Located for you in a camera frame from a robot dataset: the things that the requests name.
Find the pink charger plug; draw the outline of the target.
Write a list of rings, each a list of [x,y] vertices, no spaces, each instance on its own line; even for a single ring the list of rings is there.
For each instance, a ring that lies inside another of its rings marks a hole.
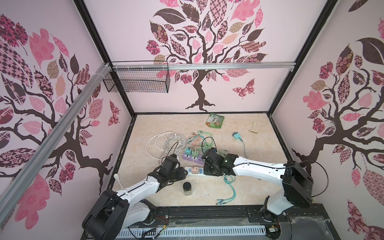
[[[200,172],[199,167],[192,167],[192,168],[191,168],[191,173],[192,173],[192,174],[198,175],[199,172]]]

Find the light green charger plug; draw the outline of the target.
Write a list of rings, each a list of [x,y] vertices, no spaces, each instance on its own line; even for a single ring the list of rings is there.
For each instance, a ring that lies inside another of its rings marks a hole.
[[[192,150],[192,157],[198,158],[199,157],[199,151],[198,150]]]

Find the teal green charger plug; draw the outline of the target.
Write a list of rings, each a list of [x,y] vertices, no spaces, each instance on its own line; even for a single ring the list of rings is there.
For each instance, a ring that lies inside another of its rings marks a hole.
[[[238,132],[234,132],[233,137],[235,140],[243,141],[242,136]]]

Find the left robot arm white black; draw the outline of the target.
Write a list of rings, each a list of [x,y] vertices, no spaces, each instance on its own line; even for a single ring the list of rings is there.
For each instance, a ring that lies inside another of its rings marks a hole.
[[[107,189],[98,198],[82,223],[82,240],[114,240],[121,230],[133,224],[154,219],[156,208],[146,200],[174,182],[185,180],[188,171],[175,154],[141,182],[119,190]]]

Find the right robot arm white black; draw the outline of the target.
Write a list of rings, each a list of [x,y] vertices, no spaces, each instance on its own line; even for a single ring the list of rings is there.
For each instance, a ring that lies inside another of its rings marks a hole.
[[[314,180],[300,163],[271,164],[252,161],[235,154],[222,156],[215,148],[202,155],[207,176],[246,176],[280,186],[273,196],[267,196],[258,216],[266,222],[275,221],[291,207],[309,208],[312,205]]]

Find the white blue power strip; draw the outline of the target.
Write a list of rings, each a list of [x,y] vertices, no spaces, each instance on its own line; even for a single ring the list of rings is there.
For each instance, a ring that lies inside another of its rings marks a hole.
[[[201,167],[184,167],[188,176],[205,176],[204,168]]]

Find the purple power strip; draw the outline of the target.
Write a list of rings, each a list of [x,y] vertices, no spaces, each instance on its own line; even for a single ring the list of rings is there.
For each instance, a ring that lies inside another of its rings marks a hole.
[[[198,157],[192,155],[183,154],[183,159],[194,164],[204,165],[204,160],[202,159],[202,154],[199,154]]]

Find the green snack packet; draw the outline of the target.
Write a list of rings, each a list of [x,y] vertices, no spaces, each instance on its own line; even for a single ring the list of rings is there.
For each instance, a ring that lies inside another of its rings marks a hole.
[[[224,116],[211,113],[206,121],[206,125],[209,128],[221,129],[223,126],[223,122],[225,120]]]

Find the small wooden brush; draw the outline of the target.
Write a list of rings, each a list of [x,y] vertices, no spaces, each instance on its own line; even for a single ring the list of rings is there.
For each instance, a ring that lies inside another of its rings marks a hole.
[[[251,133],[254,133],[254,134],[258,134],[258,131],[257,131],[257,122],[254,121],[253,122],[253,126],[252,126],[252,129],[250,130]]]

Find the aluminium rail bar back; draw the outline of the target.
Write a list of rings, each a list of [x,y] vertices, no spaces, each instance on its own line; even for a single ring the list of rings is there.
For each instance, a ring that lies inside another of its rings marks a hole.
[[[169,70],[169,71],[189,71],[189,70],[230,70],[230,69],[294,69],[294,62],[260,62],[260,63],[221,63],[221,64],[136,64],[118,65],[114,63],[113,68],[120,69],[139,69],[139,70]]]

